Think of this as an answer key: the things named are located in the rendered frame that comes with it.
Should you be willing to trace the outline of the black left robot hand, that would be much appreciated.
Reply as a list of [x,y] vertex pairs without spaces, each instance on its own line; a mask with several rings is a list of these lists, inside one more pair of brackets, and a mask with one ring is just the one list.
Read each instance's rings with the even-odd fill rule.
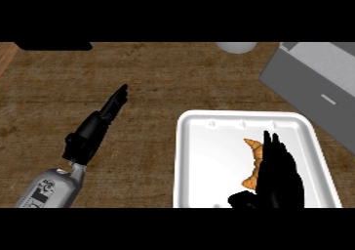
[[101,110],[97,110],[77,131],[66,138],[66,151],[63,158],[82,165],[88,165],[99,148],[108,126],[128,102],[128,85],[123,85],[111,95]]

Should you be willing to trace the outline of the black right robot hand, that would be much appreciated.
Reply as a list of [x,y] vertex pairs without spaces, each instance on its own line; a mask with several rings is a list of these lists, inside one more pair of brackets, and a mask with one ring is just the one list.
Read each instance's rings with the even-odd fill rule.
[[229,195],[228,203],[238,209],[303,209],[305,186],[297,163],[277,134],[265,131],[263,161],[256,192]]

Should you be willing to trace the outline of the orange croissant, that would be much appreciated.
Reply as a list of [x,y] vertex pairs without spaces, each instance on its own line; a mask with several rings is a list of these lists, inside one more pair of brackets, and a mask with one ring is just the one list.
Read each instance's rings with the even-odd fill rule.
[[243,181],[243,186],[249,189],[256,189],[257,187],[257,179],[260,172],[260,164],[263,162],[263,144],[259,141],[252,139],[244,140],[246,144],[252,148],[253,156],[254,156],[254,170],[252,176]]

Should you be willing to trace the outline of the white foam tray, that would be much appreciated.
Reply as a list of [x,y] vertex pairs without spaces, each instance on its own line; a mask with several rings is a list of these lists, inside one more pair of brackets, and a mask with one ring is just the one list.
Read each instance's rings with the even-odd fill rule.
[[247,140],[274,133],[291,153],[303,180],[306,206],[342,206],[325,157],[308,118],[296,112],[190,110],[176,125],[173,206],[226,208],[254,170]]

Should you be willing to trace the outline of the grey cardboard box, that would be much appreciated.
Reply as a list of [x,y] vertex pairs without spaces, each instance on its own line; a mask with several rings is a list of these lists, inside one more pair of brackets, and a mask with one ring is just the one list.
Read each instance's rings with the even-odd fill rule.
[[281,42],[260,80],[355,154],[355,44]]

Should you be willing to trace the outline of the white round container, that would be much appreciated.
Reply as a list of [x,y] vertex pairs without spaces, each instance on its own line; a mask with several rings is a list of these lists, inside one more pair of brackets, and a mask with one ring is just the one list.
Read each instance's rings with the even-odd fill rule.
[[257,46],[256,42],[216,42],[221,50],[231,54],[246,54],[252,52]]

